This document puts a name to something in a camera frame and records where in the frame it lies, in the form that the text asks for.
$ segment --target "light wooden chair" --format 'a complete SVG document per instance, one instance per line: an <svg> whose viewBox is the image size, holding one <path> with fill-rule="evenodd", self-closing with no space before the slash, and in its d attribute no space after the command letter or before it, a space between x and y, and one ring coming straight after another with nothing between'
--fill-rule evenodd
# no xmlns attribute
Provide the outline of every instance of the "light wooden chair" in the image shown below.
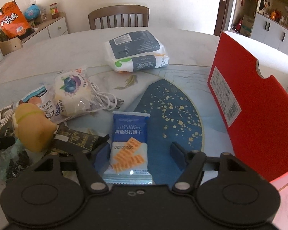
<svg viewBox="0 0 288 230"><path fill-rule="evenodd" d="M100 26L103 26L103 17L107 17L108 28L111 27L110 16L114 16L114 27L117 27L117 18L116 15L121 15L122 27L124 24L124 15L128 15L128 27L131 27L131 16L130 14L135 14L135 26L138 27L137 15L143 15L143 27L148 27L148 17L149 17L149 8L140 6L140 5L117 5L110 7L103 7L97 9L88 14L88 21L90 23L90 28L96 29L95 19L100 18Z"/></svg>
<svg viewBox="0 0 288 230"><path fill-rule="evenodd" d="M0 41L0 49L3 55L7 55L21 48L23 48L22 42L17 37L8 41Z"/></svg>

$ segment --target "metal screw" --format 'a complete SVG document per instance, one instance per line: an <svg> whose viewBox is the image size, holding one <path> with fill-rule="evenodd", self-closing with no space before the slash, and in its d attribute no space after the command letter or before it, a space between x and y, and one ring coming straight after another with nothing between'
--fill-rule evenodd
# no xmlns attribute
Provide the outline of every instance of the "metal screw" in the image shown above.
<svg viewBox="0 0 288 230"><path fill-rule="evenodd" d="M106 184L102 182L95 182L91 184L91 189L93 190L103 190L106 188Z"/></svg>
<svg viewBox="0 0 288 230"><path fill-rule="evenodd" d="M129 195L129 196L136 196L137 193L134 192L134 191L129 191L129 192L127 193L127 195Z"/></svg>
<svg viewBox="0 0 288 230"><path fill-rule="evenodd" d="M191 187L191 185L187 182L178 182L175 183L175 188L179 189L179 190L187 190Z"/></svg>
<svg viewBox="0 0 288 230"><path fill-rule="evenodd" d="M144 190L137 190L137 194L144 194L145 191Z"/></svg>

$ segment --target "gray label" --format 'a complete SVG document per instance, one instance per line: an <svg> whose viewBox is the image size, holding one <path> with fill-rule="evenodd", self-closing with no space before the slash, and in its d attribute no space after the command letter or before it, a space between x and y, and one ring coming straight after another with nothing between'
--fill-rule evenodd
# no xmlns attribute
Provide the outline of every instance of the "gray label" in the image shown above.
<svg viewBox="0 0 288 230"><path fill-rule="evenodd" d="M133 62L133 71L152 69L156 67L157 60L153 55L145 55L131 58Z"/></svg>
<svg viewBox="0 0 288 230"><path fill-rule="evenodd" d="M140 53L150 53L158 51L160 49L160 44L158 43L156 38L147 30L130 32L124 35L129 35L131 41L124 42L118 45L115 44L115 39L109 41L115 59L121 59Z"/></svg>

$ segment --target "black cabinet handle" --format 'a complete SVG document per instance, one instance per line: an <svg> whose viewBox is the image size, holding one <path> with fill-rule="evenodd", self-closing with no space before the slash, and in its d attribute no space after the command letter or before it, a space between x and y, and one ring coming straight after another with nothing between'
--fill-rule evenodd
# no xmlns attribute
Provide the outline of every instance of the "black cabinet handle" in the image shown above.
<svg viewBox="0 0 288 230"><path fill-rule="evenodd" d="M282 42L284 42L284 39L285 39L285 35L286 35L286 33L284 33L284 36L283 36Z"/></svg>

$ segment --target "box label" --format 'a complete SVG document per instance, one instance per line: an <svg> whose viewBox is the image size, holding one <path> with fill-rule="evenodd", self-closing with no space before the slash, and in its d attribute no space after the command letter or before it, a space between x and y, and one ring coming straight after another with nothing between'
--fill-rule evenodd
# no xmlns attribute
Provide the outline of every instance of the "box label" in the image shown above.
<svg viewBox="0 0 288 230"><path fill-rule="evenodd" d="M222 108L227 125L230 127L240 114L241 107L239 106L232 90L216 67L214 67L214 71L210 79L210 85Z"/></svg>

